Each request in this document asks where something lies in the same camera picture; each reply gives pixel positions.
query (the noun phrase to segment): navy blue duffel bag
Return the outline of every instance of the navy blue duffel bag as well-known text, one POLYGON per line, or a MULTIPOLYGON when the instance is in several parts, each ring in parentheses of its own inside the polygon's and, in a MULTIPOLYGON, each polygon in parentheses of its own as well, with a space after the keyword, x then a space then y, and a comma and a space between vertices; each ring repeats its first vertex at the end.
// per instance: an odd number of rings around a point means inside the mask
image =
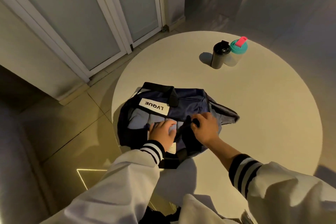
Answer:
POLYGON ((159 163, 160 168, 175 169, 187 158, 207 149, 195 138, 190 127, 191 115, 203 112, 211 112, 217 118, 218 133, 221 125, 239 120, 236 112, 216 103, 202 89, 175 89, 173 86, 145 82, 120 110, 120 145, 140 149, 148 140, 150 124, 165 119, 175 120, 177 125, 171 128, 177 129, 174 144, 159 163))

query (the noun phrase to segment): table top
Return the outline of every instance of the table top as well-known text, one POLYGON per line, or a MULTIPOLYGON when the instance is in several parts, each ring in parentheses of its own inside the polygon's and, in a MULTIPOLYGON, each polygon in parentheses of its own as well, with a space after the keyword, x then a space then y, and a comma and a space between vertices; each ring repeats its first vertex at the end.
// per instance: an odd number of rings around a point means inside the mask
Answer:
MULTIPOLYGON (((205 64, 214 44, 238 38, 194 31, 172 35, 147 47, 119 78, 111 108, 114 125, 123 103, 144 82, 204 89, 217 103, 240 116, 236 124, 222 126, 222 140, 260 162, 274 161, 313 175, 322 148, 321 119, 312 94, 295 70, 275 53, 249 40, 248 51, 235 67, 223 65, 216 70, 205 64)), ((156 192, 178 205, 184 193, 195 194, 227 218, 240 217, 248 208, 210 150, 185 161, 177 170, 162 172, 156 192)))

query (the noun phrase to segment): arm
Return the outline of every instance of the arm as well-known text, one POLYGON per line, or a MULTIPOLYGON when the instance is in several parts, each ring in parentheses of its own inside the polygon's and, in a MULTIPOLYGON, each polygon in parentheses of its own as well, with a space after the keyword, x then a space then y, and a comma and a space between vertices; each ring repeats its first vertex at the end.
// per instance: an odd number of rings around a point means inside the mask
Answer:
POLYGON ((174 141, 176 130, 168 133, 174 124, 172 120, 155 128, 152 124, 149 141, 140 150, 118 157, 98 184, 43 224, 138 223, 159 179, 158 163, 174 141))
POLYGON ((258 224, 336 223, 336 190, 322 180, 288 170, 277 163, 262 164, 223 142, 216 118, 197 114, 196 138, 229 171, 232 185, 247 199, 258 224))

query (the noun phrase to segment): white jacket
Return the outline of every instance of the white jacket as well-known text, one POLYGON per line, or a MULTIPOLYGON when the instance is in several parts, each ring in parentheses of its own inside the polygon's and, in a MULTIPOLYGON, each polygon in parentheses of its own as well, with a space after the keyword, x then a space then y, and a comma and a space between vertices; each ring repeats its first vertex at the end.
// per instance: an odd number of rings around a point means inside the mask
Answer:
MULTIPOLYGON (((150 141, 122 154, 102 180, 42 224, 136 224, 146 210, 160 171, 162 146, 150 141)), ((336 223, 336 189, 320 179, 277 163, 238 155, 229 170, 232 184, 247 198, 258 224, 336 223)), ((179 224, 231 224, 192 195, 184 196, 179 224)))

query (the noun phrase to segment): white label patch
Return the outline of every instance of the white label patch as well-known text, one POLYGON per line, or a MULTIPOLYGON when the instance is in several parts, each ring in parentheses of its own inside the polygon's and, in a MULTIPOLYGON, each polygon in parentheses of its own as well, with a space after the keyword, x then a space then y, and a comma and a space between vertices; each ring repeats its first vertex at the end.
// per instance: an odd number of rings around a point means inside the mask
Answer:
POLYGON ((163 114, 165 116, 167 116, 169 112, 168 104, 157 102, 157 101, 146 99, 146 98, 141 99, 139 105, 149 110, 152 110, 154 112, 163 114))
POLYGON ((176 154, 176 143, 173 143, 170 147, 169 150, 167 151, 171 154, 176 154))

